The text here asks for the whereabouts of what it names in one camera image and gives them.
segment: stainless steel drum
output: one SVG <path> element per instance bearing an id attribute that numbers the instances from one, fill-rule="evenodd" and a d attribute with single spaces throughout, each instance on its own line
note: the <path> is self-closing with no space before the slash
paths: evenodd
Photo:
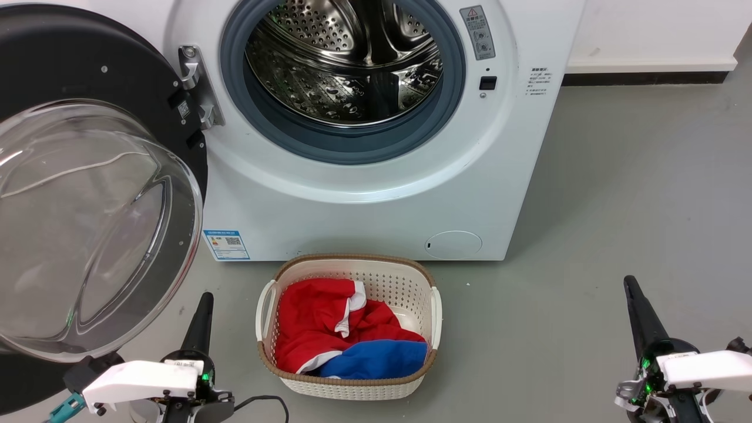
<path id="1" fill-rule="evenodd" d="M 419 17 L 388 0 L 286 0 L 254 29 L 246 57 L 279 102 L 344 127 L 418 107 L 442 68 Z"/>

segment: baseboard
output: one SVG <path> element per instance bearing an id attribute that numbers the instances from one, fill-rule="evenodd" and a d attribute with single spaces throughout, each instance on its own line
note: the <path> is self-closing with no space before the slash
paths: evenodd
<path id="1" fill-rule="evenodd" d="M 684 85 L 721 84 L 724 72 L 633 72 L 604 74 L 566 74 L 562 87 L 603 87 L 609 85 Z"/>
<path id="2" fill-rule="evenodd" d="M 688 60 L 636 61 L 570 59 L 568 74 L 664 73 L 664 72 L 730 72 L 736 68 L 733 56 Z"/>

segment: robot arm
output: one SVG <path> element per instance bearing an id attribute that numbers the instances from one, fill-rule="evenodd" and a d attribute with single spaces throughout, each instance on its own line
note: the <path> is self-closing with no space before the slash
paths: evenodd
<path id="1" fill-rule="evenodd" d="M 736 351 L 713 351 L 704 354 L 669 358 L 660 363 L 664 389 L 703 388 L 752 392 L 752 356 Z"/>
<path id="2" fill-rule="evenodd" d="M 159 407 L 155 423 L 219 423 L 235 409 L 232 392 L 214 388 L 214 362 L 209 358 L 214 297 L 204 293 L 183 345 L 160 362 L 124 362 L 112 352 L 87 357 L 63 377 L 72 395 L 51 413 L 49 423 L 63 423 L 82 409 L 104 415 L 105 404 L 149 400 Z"/>
<path id="3" fill-rule="evenodd" d="M 741 338 L 726 351 L 700 354 L 669 338 L 633 276 L 624 278 L 638 366 L 617 386 L 614 402 L 633 423 L 712 423 L 708 404 L 724 389 L 752 391 L 752 355 Z"/>

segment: basket handle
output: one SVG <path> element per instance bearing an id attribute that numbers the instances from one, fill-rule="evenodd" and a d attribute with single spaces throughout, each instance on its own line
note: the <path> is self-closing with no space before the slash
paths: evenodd
<path id="1" fill-rule="evenodd" d="M 267 332 L 269 331 L 269 319 L 271 317 L 271 312 L 273 310 L 271 309 L 271 304 L 269 304 L 269 310 L 267 310 L 266 319 L 264 319 L 264 304 L 266 304 L 266 300 L 269 297 L 269 293 L 272 292 L 272 288 L 276 284 L 277 284 L 277 281 L 275 281 L 274 279 L 272 279 L 271 281 L 269 281 L 268 284 L 266 284 L 264 289 L 261 290 L 261 295 L 259 296 L 259 303 L 256 305 L 256 340 L 259 342 L 264 340 Z"/>
<path id="2" fill-rule="evenodd" d="M 431 288 L 431 349 L 438 349 L 441 343 L 441 294 L 436 287 Z"/>

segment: white wall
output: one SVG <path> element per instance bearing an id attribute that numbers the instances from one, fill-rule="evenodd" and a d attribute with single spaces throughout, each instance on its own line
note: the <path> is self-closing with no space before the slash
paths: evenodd
<path id="1" fill-rule="evenodd" d="M 730 71 L 752 0 L 588 0 L 570 73 Z"/>

